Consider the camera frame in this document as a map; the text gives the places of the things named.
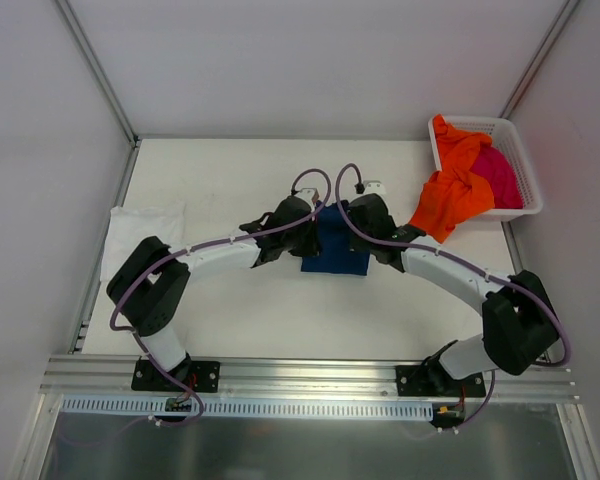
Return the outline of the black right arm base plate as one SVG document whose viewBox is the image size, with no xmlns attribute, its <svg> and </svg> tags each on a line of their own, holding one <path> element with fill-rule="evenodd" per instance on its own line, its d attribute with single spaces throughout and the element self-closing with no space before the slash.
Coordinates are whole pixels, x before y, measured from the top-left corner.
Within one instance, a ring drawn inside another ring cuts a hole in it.
<svg viewBox="0 0 600 480">
<path fill-rule="evenodd" d="M 437 365 L 397 365 L 396 388 L 400 397 L 462 397 L 483 398 L 486 388 L 483 375 L 473 374 L 461 380 L 453 379 Z"/>
</svg>

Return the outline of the orange t shirt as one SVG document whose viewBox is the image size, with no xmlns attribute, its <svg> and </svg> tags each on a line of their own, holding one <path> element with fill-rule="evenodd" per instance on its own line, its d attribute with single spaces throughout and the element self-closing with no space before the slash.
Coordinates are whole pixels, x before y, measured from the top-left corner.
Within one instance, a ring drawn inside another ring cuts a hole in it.
<svg viewBox="0 0 600 480">
<path fill-rule="evenodd" d="M 472 171 L 492 139 L 484 133 L 460 130 L 440 114 L 433 118 L 433 131 L 441 168 L 423 185 L 409 223 L 443 243 L 457 225 L 495 207 L 489 181 Z"/>
</svg>

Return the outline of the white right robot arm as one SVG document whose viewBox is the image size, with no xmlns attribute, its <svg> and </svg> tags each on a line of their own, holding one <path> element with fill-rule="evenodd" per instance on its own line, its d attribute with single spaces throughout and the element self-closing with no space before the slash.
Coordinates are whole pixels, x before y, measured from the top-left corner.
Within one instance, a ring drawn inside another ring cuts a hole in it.
<svg viewBox="0 0 600 480">
<path fill-rule="evenodd" d="M 480 315 L 481 333 L 454 340 L 398 381 L 403 395 L 453 396 L 463 382 L 487 371 L 518 376 L 561 338 L 540 278 L 528 270 L 501 277 L 451 253 L 423 230 L 396 225 L 378 194 L 343 209 L 350 245 L 376 260 L 461 300 Z"/>
</svg>

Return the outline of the blue printed t shirt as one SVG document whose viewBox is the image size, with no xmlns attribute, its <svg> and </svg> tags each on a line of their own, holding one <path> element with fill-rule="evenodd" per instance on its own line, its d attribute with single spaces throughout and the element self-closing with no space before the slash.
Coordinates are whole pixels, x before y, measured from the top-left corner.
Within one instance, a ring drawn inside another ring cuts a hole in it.
<svg viewBox="0 0 600 480">
<path fill-rule="evenodd" d="M 350 233 L 337 204 L 326 206 L 317 215 L 317 236 L 321 252 L 317 256 L 304 257 L 300 270 L 303 273 L 365 277 L 370 254 L 350 249 Z"/>
</svg>

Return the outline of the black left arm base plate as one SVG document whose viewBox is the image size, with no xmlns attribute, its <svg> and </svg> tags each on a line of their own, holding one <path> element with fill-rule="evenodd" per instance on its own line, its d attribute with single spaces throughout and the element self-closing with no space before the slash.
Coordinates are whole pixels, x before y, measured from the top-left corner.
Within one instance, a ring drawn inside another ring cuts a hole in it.
<svg viewBox="0 0 600 480">
<path fill-rule="evenodd" d="M 197 393 L 216 393 L 220 379 L 220 367 L 221 364 L 217 361 L 185 359 L 169 374 Z M 183 392 L 181 387 L 166 379 L 148 359 L 138 359 L 135 363 L 131 390 L 137 392 Z"/>
</svg>

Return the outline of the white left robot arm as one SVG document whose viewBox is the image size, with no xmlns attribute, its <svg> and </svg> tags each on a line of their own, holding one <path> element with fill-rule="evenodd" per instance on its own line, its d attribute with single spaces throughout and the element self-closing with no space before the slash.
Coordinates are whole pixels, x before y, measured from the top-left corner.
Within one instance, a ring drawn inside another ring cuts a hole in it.
<svg viewBox="0 0 600 480">
<path fill-rule="evenodd" d="M 274 262 L 288 252 L 316 255 L 320 246 L 314 188 L 293 192 L 270 213 L 224 239 L 174 250 L 157 236 L 143 239 L 106 287 L 114 302 L 110 328 L 132 333 L 155 361 L 154 378 L 168 390 L 193 385 L 191 357 L 171 325 L 186 287 L 199 280 Z M 127 327 L 118 326 L 123 315 Z"/>
</svg>

